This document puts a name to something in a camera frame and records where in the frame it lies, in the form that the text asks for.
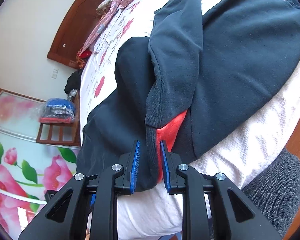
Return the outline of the dark wooden headboard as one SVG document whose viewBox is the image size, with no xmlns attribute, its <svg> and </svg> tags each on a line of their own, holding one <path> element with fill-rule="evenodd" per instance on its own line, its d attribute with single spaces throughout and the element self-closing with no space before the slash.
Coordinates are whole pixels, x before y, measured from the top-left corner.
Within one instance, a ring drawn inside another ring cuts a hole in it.
<svg viewBox="0 0 300 240">
<path fill-rule="evenodd" d="M 104 0 L 75 0 L 64 17 L 47 58 L 78 69 L 77 53 L 100 19 L 96 9 Z"/>
</svg>

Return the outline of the white wall socket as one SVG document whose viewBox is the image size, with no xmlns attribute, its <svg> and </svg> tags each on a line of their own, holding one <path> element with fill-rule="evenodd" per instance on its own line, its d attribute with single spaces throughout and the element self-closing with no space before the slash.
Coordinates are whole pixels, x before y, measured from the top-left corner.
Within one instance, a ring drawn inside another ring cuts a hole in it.
<svg viewBox="0 0 300 240">
<path fill-rule="evenodd" d="M 58 69 L 54 69 L 53 72 L 52 72 L 52 78 L 56 79 L 57 75 L 58 75 Z"/>
</svg>

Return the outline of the grey herringbone trouser leg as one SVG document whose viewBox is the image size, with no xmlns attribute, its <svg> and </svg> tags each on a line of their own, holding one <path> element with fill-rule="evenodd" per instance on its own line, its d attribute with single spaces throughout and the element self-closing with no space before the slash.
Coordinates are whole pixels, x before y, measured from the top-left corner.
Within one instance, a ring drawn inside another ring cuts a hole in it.
<svg viewBox="0 0 300 240">
<path fill-rule="evenodd" d="M 205 174 L 226 174 L 284 236 L 300 207 L 300 159 L 285 148 L 221 150 L 203 156 Z"/>
</svg>

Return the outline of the black clothes pile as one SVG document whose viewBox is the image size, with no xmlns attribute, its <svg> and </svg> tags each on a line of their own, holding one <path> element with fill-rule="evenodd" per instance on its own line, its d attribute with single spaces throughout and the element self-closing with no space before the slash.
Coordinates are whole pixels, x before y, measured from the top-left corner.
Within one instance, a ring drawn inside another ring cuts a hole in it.
<svg viewBox="0 0 300 240">
<path fill-rule="evenodd" d="M 83 69 L 78 69 L 69 76 L 66 85 L 64 87 L 64 91 L 66 94 L 70 94 L 72 90 L 80 89 L 82 73 L 83 73 Z"/>
</svg>

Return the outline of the white floral bed sheet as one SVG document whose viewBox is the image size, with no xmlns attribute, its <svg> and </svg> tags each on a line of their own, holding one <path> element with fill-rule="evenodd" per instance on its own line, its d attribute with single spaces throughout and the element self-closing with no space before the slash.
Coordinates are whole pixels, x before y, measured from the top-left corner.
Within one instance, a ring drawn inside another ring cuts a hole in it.
<svg viewBox="0 0 300 240">
<path fill-rule="evenodd" d="M 114 69 L 119 48 L 131 37 L 148 37 L 153 28 L 154 13 L 168 1 L 132 1 L 125 9 L 117 11 L 96 41 L 81 84 L 82 143 L 89 113 L 117 87 Z M 220 1 L 202 0 L 202 12 Z M 280 152 L 299 118 L 300 62 L 284 87 L 265 106 L 206 153 L 257 149 Z M 188 165 L 204 173 L 203 156 Z M 180 195 L 166 193 L 163 178 L 152 189 L 120 197 L 119 239 L 156 239 L 180 232 L 182 205 Z"/>
</svg>

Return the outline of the black pants red white patches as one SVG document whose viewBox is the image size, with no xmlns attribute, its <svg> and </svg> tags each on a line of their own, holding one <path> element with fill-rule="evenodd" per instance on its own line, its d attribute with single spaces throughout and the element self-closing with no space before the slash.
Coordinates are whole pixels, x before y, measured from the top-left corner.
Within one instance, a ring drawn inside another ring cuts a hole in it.
<svg viewBox="0 0 300 240">
<path fill-rule="evenodd" d="M 77 172 L 98 174 L 133 158 L 132 190 L 163 178 L 160 143 L 198 160 L 265 106 L 300 62 L 298 0 L 169 0 L 148 37 L 115 60 L 117 87 L 88 115 Z"/>
</svg>

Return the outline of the wooden chair beside bed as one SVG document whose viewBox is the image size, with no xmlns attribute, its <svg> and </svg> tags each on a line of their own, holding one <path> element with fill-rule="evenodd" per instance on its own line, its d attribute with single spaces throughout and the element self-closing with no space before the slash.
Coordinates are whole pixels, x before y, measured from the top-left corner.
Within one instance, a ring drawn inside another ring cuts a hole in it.
<svg viewBox="0 0 300 240">
<path fill-rule="evenodd" d="M 36 143 L 57 145 L 57 146 L 74 146 L 81 145 L 80 139 L 80 120 L 79 120 L 79 94 L 73 98 L 76 107 L 75 119 L 71 124 L 42 124 L 40 123 Z"/>
</svg>

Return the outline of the plastic bag of clothes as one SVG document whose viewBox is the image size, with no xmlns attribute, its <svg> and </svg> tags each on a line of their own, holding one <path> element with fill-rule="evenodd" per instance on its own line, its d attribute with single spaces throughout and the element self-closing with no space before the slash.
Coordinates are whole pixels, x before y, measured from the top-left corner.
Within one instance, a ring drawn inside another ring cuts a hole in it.
<svg viewBox="0 0 300 240">
<path fill-rule="evenodd" d="M 75 120 L 75 113 L 75 104 L 60 98 L 51 98 L 36 108 L 38 121 L 42 124 L 71 124 Z"/>
</svg>

